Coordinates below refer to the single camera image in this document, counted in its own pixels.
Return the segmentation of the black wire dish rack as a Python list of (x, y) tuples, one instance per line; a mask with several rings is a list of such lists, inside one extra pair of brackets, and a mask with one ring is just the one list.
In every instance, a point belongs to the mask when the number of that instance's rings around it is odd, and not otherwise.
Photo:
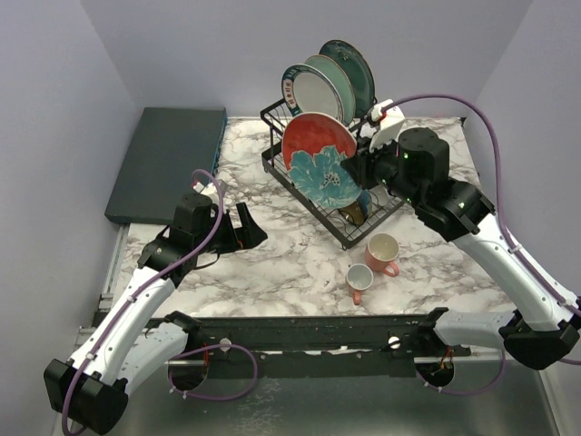
[(282, 99), (260, 112), (269, 126), (270, 146), (261, 153), (262, 167), (337, 239), (344, 250), (354, 247), (404, 202), (376, 186), (359, 188), (340, 167), (345, 153), (329, 147), (300, 152), (295, 160), (283, 156), (282, 139), (291, 112)]

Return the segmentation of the orange plate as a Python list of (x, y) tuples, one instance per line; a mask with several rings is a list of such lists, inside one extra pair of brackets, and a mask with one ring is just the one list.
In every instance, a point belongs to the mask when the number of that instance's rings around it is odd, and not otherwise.
[(355, 117), (356, 99), (349, 76), (340, 65), (323, 54), (315, 54), (306, 59), (305, 64), (323, 73), (337, 89), (343, 106), (343, 123), (351, 124)]

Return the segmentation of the blue glazed floral plate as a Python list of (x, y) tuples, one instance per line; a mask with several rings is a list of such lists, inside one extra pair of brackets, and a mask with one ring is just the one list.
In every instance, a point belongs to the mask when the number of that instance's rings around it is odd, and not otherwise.
[(348, 76), (355, 95), (355, 117), (363, 117), (376, 102), (373, 74), (361, 52), (342, 40), (330, 40), (319, 51), (335, 61)]

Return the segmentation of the teal patterned bottom plate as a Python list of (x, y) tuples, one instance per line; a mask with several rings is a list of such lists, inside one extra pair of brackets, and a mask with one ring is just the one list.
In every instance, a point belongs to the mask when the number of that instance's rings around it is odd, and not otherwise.
[(337, 88), (324, 73), (310, 65), (288, 67), (281, 78), (281, 91), (292, 116), (316, 112), (343, 121), (344, 107)]

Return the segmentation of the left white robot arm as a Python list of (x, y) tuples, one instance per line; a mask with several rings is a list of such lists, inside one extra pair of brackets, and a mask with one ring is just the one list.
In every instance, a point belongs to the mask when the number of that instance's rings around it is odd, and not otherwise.
[(234, 227), (223, 200), (187, 193), (175, 208), (172, 224), (147, 243), (122, 296), (93, 334), (64, 362), (44, 370), (51, 407), (62, 415), (62, 430), (76, 422), (82, 431), (105, 435), (123, 416), (132, 391), (166, 361), (208, 355), (201, 325), (173, 312), (157, 332), (143, 337), (153, 314), (195, 270), (202, 253), (221, 256), (259, 246), (266, 232), (245, 203), (237, 203)]

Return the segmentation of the printed salmon coffee mug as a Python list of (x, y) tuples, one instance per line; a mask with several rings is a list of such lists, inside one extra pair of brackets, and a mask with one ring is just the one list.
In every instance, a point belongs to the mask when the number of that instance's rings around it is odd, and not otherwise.
[(366, 264), (356, 263), (350, 266), (346, 273), (346, 284), (355, 305), (360, 305), (361, 296), (373, 284), (373, 278), (373, 271)]

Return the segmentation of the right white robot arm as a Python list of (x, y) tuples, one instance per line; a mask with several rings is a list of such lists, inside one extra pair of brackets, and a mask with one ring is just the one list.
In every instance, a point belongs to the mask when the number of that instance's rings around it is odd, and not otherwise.
[(580, 339), (580, 299), (557, 291), (554, 279), (501, 227), (500, 211), (472, 183), (449, 174), (449, 145), (429, 128), (410, 128), (372, 152), (340, 158), (362, 188), (377, 185), (408, 203), (415, 215), (454, 243), (509, 297), (513, 312), (436, 309), (418, 333), (430, 356), (448, 346), (500, 349), (533, 370), (565, 358)]

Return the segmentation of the dark bowl beige inside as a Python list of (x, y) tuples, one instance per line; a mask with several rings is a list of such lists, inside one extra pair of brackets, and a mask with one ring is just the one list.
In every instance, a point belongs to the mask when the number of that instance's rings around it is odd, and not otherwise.
[(372, 212), (372, 196), (368, 190), (361, 192), (357, 200), (346, 206), (339, 208), (339, 213), (343, 219), (355, 226), (364, 224)]

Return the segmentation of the red plate teal flower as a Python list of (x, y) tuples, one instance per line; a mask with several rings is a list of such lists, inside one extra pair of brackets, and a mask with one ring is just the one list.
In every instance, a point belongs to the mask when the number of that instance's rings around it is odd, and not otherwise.
[(340, 165), (357, 144), (336, 119), (316, 112), (295, 116), (285, 128), (281, 151), (296, 189), (318, 206), (339, 209), (359, 197), (361, 189)]

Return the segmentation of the white bowl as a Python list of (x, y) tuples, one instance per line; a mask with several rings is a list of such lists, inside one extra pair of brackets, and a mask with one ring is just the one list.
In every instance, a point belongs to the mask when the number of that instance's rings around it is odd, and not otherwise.
[(390, 200), (392, 199), (392, 197), (387, 194), (387, 191), (380, 187), (380, 186), (376, 186), (374, 188), (372, 188), (370, 191), (370, 196), (372, 199), (372, 202), (377, 206), (377, 207), (386, 207)]

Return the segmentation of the plain pink mug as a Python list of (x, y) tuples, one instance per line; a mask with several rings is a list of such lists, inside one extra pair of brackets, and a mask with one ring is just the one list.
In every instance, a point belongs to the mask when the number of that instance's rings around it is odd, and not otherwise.
[(374, 234), (368, 241), (364, 253), (365, 263), (375, 273), (389, 277), (399, 275), (396, 259), (399, 256), (399, 243), (387, 233)]

